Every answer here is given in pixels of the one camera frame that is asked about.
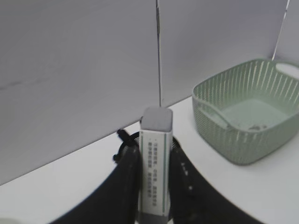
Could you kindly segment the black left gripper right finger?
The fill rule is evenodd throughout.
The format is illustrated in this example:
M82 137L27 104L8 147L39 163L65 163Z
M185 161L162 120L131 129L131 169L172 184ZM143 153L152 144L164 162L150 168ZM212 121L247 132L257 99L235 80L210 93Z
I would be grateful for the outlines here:
M170 217L175 224L257 224L201 175L173 139L169 162Z

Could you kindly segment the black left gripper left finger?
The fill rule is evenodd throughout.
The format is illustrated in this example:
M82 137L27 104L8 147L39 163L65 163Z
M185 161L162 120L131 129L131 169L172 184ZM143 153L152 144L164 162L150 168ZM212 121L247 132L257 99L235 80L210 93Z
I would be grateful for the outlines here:
M130 147L108 178L53 224L133 224L140 189L140 152Z

